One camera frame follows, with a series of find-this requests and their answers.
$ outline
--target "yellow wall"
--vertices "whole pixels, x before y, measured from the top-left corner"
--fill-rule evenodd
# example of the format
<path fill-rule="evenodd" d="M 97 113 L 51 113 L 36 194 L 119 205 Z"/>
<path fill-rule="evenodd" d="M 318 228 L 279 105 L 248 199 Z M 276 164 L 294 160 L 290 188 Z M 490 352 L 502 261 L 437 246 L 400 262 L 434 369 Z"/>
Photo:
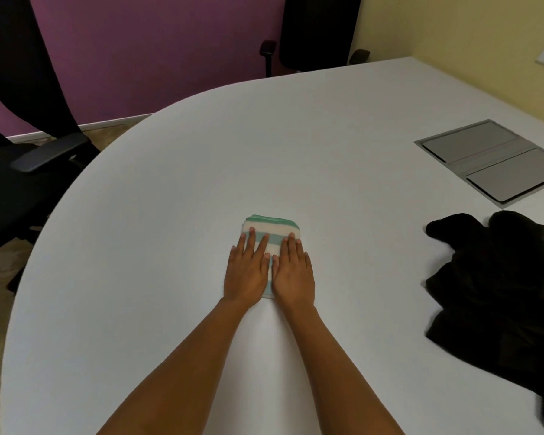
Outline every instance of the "yellow wall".
<path fill-rule="evenodd" d="M 544 120 L 544 0 L 363 0 L 352 49 L 415 56 Z"/>

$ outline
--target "white baseboard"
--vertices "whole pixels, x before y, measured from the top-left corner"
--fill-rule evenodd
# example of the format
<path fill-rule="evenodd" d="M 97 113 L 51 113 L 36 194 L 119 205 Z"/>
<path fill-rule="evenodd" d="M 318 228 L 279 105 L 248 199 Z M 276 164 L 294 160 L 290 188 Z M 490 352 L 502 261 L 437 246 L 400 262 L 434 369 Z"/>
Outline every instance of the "white baseboard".
<path fill-rule="evenodd" d="M 109 126 L 139 123 L 143 119 L 149 116 L 151 116 L 151 113 L 140 114 L 138 116 L 130 116 L 127 118 L 111 119 L 110 121 L 93 122 L 92 124 L 82 124 L 82 125 L 79 125 L 79 128 L 81 131 L 88 131 L 88 130 L 97 130 L 99 128 L 107 128 Z M 18 134 L 17 136 L 10 136 L 7 138 L 12 143 L 25 143 L 31 140 L 37 140 L 37 139 L 45 138 L 45 137 L 50 137 L 50 136 L 44 133 L 43 131 L 37 131 L 36 133 Z"/>

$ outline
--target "black jacket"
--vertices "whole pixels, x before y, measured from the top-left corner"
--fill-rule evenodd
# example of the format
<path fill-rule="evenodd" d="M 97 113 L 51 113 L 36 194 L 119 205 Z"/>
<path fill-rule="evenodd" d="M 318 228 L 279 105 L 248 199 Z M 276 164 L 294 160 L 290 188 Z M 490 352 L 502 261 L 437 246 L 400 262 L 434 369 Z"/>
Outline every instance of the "black jacket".
<path fill-rule="evenodd" d="M 461 213 L 429 223 L 426 233 L 455 250 L 426 282 L 443 307 L 426 336 L 541 395 L 544 417 L 544 226 L 501 211 L 484 227 Z"/>

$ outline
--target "green and white striped fabric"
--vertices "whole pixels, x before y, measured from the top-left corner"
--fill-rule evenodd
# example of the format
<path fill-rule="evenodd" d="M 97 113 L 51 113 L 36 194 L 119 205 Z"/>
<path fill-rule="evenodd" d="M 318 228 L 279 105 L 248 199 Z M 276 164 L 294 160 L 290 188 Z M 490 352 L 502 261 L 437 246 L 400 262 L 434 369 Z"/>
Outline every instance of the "green and white striped fabric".
<path fill-rule="evenodd" d="M 252 215 L 246 218 L 242 226 L 242 232 L 248 235 L 250 227 L 256 229 L 256 248 L 260 244 L 260 240 L 265 234 L 270 234 L 266 251 L 270 254 L 270 268 L 268 269 L 268 285 L 262 298 L 274 299 L 272 293 L 272 256 L 280 256 L 280 245 L 282 240 L 286 238 L 290 232 L 294 232 L 296 238 L 300 238 L 300 228 L 294 221 L 284 220 L 282 218 L 262 217 L 260 215 Z"/>

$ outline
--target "white table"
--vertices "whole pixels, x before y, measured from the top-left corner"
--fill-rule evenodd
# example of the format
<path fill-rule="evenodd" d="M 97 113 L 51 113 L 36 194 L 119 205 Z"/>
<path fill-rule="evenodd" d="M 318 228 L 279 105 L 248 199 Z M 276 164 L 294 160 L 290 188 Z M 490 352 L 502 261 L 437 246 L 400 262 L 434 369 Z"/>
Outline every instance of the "white table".
<path fill-rule="evenodd" d="M 409 434 L 539 434 L 536 396 L 423 335 L 421 283 L 450 249 L 427 222 L 489 200 L 413 141 L 493 119 L 544 123 L 413 58 L 198 94 L 121 136 L 64 196 L 15 301 L 2 433 L 92 434 L 222 295 L 252 213 L 295 220 L 328 328 Z M 544 190 L 509 208 L 544 223 Z M 274 301 L 244 318 L 206 434 L 319 433 Z"/>

